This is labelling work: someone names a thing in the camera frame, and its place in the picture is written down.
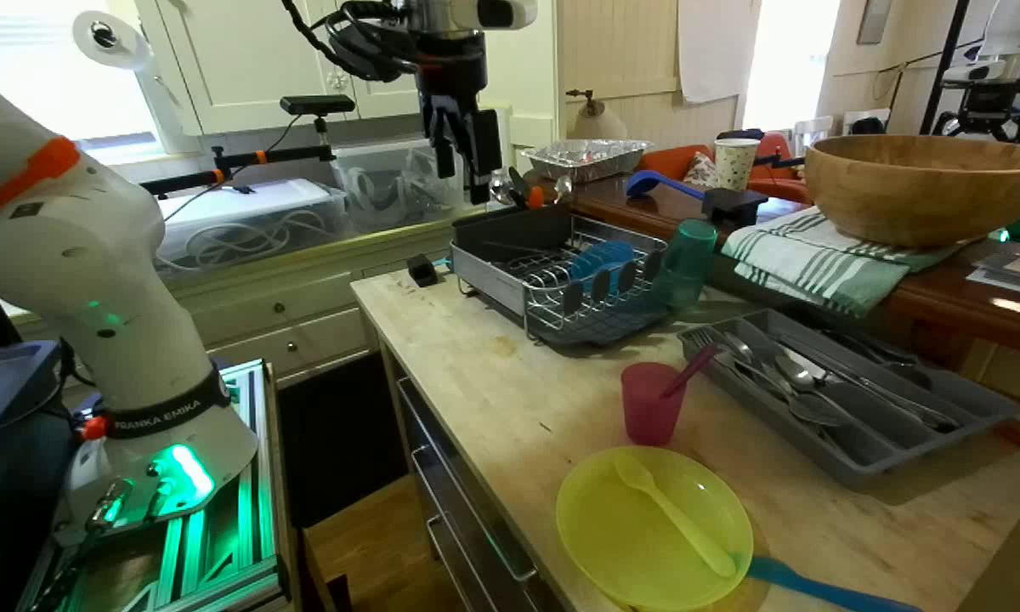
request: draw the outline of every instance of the cabinet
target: cabinet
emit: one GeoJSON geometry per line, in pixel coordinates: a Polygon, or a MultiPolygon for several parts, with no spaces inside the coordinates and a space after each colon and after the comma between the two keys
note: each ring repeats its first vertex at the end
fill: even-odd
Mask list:
{"type": "Polygon", "coordinates": [[[409,468],[429,503],[429,539],[464,605],[477,612],[564,607],[409,376],[397,376],[396,403],[409,468]]]}
{"type": "Polygon", "coordinates": [[[378,351],[350,292],[353,279],[443,257],[450,222],[253,260],[177,289],[207,351],[225,360],[265,358],[280,387],[321,376],[378,351]]]}
{"type": "MultiPolygon", "coordinates": [[[[249,134],[280,129],[288,115],[280,96],[350,96],[359,111],[346,120],[418,115],[415,78],[360,83],[312,52],[280,0],[137,0],[150,37],[163,98],[181,129],[249,134]]],[[[341,0],[296,0],[305,22],[341,8],[341,0]]],[[[529,29],[489,29],[489,88],[484,104],[505,111],[509,148],[534,148],[557,134],[557,8],[539,2],[529,29]]]]}
{"type": "MultiPolygon", "coordinates": [[[[137,0],[159,83],[184,134],[276,129],[280,96],[350,96],[350,78],[321,56],[280,0],[137,0]]],[[[305,21],[321,0],[296,0],[305,21]]]]}

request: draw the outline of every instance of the kitchen counter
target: kitchen counter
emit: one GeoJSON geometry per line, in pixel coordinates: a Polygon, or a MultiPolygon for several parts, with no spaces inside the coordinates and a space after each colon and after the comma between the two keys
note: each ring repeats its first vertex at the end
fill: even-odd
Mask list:
{"type": "MultiPolygon", "coordinates": [[[[675,334],[691,324],[670,324],[618,351],[564,358],[529,341],[484,300],[467,300],[454,279],[418,289],[406,272],[390,272],[353,281],[353,292],[384,351],[415,381],[563,598],[589,612],[617,607],[564,555],[556,501],[576,461],[625,446],[618,372],[630,360],[679,362],[675,334]]],[[[750,304],[715,292],[703,304],[715,317],[739,308],[750,304]]],[[[699,376],[670,449],[734,485],[763,549],[814,578],[922,607],[960,607],[1020,520],[1020,452],[997,435],[855,493],[699,376]]],[[[810,605],[802,596],[744,582],[720,607],[810,605]]]]}
{"type": "MultiPolygon", "coordinates": [[[[589,185],[576,192],[576,208],[589,219],[625,224],[645,234],[670,239],[685,219],[699,219],[702,204],[678,189],[656,186],[649,196],[625,196],[622,181],[589,185]]],[[[798,211],[793,202],[767,202],[759,222],[798,211]]],[[[888,317],[906,317],[931,325],[950,325],[965,336],[983,336],[1020,351],[1020,292],[965,281],[987,254],[1020,253],[1020,245],[975,241],[956,257],[908,276],[882,307],[888,317]]]]}

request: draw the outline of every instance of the gray dish rack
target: gray dish rack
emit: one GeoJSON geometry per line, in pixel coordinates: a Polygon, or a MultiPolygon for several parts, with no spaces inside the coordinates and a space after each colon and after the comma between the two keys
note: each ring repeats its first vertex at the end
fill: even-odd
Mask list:
{"type": "Polygon", "coordinates": [[[552,347],[608,347],[670,317],[667,241],[568,208],[505,211],[456,224],[460,281],[552,347]]]}
{"type": "Polygon", "coordinates": [[[767,308],[691,331],[685,334],[685,351],[695,353],[715,342],[717,360],[707,375],[846,485],[865,485],[874,477],[960,446],[1017,411],[1005,394],[951,372],[930,366],[919,358],[882,360],[888,351],[874,347],[874,341],[839,342],[837,336],[839,331],[827,336],[827,331],[820,334],[767,308]],[[793,376],[779,381],[787,376],[775,366],[779,358],[824,375],[807,387],[793,384],[793,376]]]}

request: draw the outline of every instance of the dish towel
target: dish towel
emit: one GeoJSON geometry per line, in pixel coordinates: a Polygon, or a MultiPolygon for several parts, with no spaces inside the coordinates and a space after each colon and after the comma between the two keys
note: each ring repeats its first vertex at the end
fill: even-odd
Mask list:
{"type": "Polygon", "coordinates": [[[739,276],[755,284],[818,304],[845,317],[866,317],[908,272],[946,260],[956,247],[908,253],[857,241],[820,211],[798,211],[734,232],[724,247],[739,276]]]}

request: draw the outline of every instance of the window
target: window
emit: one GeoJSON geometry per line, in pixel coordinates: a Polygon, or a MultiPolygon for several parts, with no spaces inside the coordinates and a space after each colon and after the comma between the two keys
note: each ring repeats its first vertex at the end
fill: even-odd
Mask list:
{"type": "Polygon", "coordinates": [[[0,96],[89,148],[155,144],[137,73],[75,47],[81,11],[107,11],[107,0],[0,0],[0,96]]]}
{"type": "Polygon", "coordinates": [[[763,0],[744,127],[793,129],[818,115],[839,0],[763,0]]]}

